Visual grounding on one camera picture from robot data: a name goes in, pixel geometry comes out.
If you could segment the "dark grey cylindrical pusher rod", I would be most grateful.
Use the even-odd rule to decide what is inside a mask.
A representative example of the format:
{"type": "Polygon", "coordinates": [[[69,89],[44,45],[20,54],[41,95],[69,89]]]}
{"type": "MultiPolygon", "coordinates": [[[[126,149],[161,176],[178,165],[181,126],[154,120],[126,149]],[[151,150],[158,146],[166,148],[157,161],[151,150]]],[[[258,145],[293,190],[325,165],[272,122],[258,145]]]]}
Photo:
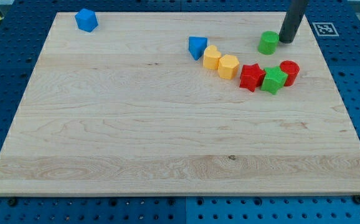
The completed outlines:
{"type": "Polygon", "coordinates": [[[309,0],[292,0],[285,14],[279,33],[279,41],[290,44],[294,41],[309,0]]]}

